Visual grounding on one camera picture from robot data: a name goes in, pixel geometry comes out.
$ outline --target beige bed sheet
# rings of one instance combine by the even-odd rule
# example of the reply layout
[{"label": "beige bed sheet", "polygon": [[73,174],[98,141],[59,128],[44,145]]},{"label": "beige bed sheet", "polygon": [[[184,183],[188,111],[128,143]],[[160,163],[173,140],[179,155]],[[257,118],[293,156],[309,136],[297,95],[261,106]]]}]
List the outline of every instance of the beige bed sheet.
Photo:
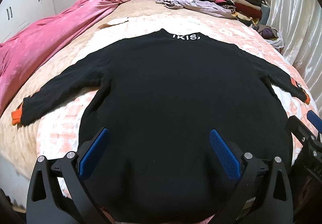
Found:
[{"label": "beige bed sheet", "polygon": [[[20,125],[12,126],[11,112],[20,105],[24,97],[33,94],[47,81],[70,66],[71,61],[75,58],[77,53],[85,47],[88,40],[93,36],[95,30],[100,25],[108,23],[112,19],[153,15],[164,12],[173,13],[174,10],[168,9],[161,4],[156,4],[155,0],[131,0],[127,3],[123,3],[118,6],[114,12],[97,22],[91,28],[86,30],[86,32],[78,36],[70,44],[55,54],[28,79],[1,116],[0,154],[11,162],[20,174],[30,178],[37,159],[36,135],[40,120],[37,120],[35,123],[26,127],[22,127]],[[206,19],[214,18],[212,16],[187,9],[175,10],[175,13],[183,16],[196,16]],[[243,25],[235,20],[227,21],[233,22],[236,25]]]}]

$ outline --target sweatshirt sleeve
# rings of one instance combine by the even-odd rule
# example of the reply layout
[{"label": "sweatshirt sleeve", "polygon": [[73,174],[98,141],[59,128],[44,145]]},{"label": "sweatshirt sleeve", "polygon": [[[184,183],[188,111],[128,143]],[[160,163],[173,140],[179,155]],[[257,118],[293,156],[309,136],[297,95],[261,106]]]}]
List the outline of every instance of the sweatshirt sleeve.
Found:
[{"label": "sweatshirt sleeve", "polygon": [[290,75],[284,72],[281,68],[268,61],[259,58],[251,53],[242,51],[243,54],[252,63],[254,68],[258,70],[262,80],[269,80],[271,84],[276,85],[284,91],[291,94],[292,97],[297,97],[306,104],[310,103],[310,97],[302,88],[300,83],[295,81]]},{"label": "sweatshirt sleeve", "polygon": [[112,60],[104,48],[93,52],[66,68],[48,81],[33,95],[24,98],[20,107],[11,113],[12,124],[29,125],[47,114],[82,88],[101,85],[104,67]]}]

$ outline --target blue textured pad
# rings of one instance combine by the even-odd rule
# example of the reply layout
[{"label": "blue textured pad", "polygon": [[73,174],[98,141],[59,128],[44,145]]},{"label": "blue textured pad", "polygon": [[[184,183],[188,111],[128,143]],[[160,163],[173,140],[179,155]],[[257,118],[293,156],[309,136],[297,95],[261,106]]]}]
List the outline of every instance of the blue textured pad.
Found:
[{"label": "blue textured pad", "polygon": [[307,119],[313,124],[313,126],[322,133],[322,120],[313,111],[308,111],[306,115]]},{"label": "blue textured pad", "polygon": [[78,177],[81,181],[89,179],[92,176],[97,163],[106,150],[108,141],[109,131],[104,128],[79,163]]},{"label": "blue textured pad", "polygon": [[210,132],[210,145],[215,151],[227,176],[231,180],[240,179],[240,164],[216,130]]}]

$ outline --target curtain fold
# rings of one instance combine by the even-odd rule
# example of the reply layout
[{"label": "curtain fold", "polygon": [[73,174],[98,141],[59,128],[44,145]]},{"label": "curtain fold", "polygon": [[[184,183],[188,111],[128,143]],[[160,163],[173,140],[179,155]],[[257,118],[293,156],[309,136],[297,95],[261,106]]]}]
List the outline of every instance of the curtain fold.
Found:
[{"label": "curtain fold", "polygon": [[267,0],[268,25],[284,40],[282,55],[310,89],[322,117],[322,8],[317,0]]}]

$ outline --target dark red folded garment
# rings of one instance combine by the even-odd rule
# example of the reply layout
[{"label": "dark red folded garment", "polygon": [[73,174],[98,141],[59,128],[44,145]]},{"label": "dark red folded garment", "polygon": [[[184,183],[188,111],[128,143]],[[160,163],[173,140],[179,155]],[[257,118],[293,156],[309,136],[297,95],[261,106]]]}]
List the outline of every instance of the dark red folded garment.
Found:
[{"label": "dark red folded garment", "polygon": [[260,18],[262,16],[262,11],[258,11],[256,9],[253,9],[251,7],[245,6],[240,3],[235,3],[236,11],[240,12],[246,16],[252,17],[253,19]]}]

